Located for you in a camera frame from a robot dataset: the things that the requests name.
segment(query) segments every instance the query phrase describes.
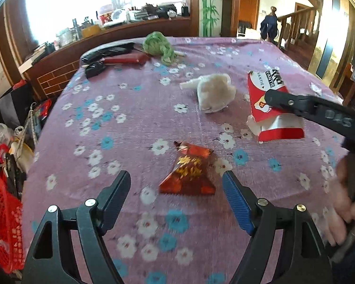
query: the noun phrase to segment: pink floral tablecloth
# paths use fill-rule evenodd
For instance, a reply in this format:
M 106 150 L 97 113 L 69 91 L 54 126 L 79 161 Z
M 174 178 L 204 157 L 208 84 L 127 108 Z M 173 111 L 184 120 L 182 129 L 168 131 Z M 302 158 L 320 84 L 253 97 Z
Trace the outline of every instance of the pink floral tablecloth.
M 132 185 L 104 240 L 125 283 L 230 281 L 249 236 L 239 228 L 222 190 L 227 169 L 256 196 L 277 206 L 305 204 L 318 219 L 326 180 L 346 153 L 340 147 L 343 138 L 305 121 L 304 139 L 258 142 L 246 126 L 246 78 L 251 70 L 278 68 L 293 94 L 314 94 L 311 82 L 325 97 L 332 98 L 332 92 L 268 42 L 169 40 L 186 52 L 170 67 L 153 58 L 144 66 L 108 67 L 89 80 L 82 68 L 73 76 L 47 120 L 25 183 L 25 249 L 48 206 L 79 206 L 110 185 L 120 169 L 130 173 Z M 180 90 L 179 83 L 212 73 L 228 73 L 237 95 L 223 111 L 204 114 L 196 92 Z M 173 142 L 181 140 L 214 150 L 208 176 L 216 195 L 158 194 L 177 154 Z M 77 234 L 73 237 L 78 242 Z M 275 244 L 264 282 L 271 279 L 278 249 Z M 78 248 L 76 256 L 82 279 L 89 283 Z

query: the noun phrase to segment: white plush toy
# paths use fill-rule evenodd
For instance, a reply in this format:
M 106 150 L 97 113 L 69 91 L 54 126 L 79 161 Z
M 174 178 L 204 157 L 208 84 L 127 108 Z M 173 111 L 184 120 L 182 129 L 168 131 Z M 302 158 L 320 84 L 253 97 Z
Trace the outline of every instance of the white plush toy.
M 237 89 L 228 74 L 201 75 L 180 83 L 180 89 L 197 89 L 200 110 L 214 113 L 226 108 L 234 100 Z

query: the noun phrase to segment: plastic bag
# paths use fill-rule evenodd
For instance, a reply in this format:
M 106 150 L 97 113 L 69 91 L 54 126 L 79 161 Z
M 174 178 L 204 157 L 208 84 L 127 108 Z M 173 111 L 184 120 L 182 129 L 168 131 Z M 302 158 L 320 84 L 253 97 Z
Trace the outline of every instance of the plastic bag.
M 8 147 L 14 139 L 14 131 L 8 128 L 5 124 L 0 123 L 0 145 L 5 144 Z

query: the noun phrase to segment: green scrunchie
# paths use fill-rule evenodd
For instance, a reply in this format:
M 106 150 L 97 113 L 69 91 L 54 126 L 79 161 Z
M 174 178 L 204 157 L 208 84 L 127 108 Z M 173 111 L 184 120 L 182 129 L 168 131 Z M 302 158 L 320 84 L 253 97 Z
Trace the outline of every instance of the green scrunchie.
M 162 63 L 167 66 L 171 65 L 175 59 L 174 48 L 160 32 L 152 32 L 146 36 L 143 50 L 152 56 L 162 56 Z

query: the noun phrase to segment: red plastic basket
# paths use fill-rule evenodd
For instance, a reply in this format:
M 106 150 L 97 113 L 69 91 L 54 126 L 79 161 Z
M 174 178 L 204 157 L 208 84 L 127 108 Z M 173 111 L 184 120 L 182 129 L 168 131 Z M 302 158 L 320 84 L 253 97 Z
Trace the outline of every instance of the red plastic basket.
M 0 179 L 0 266 L 6 273 L 24 267 L 21 226 L 22 204 Z

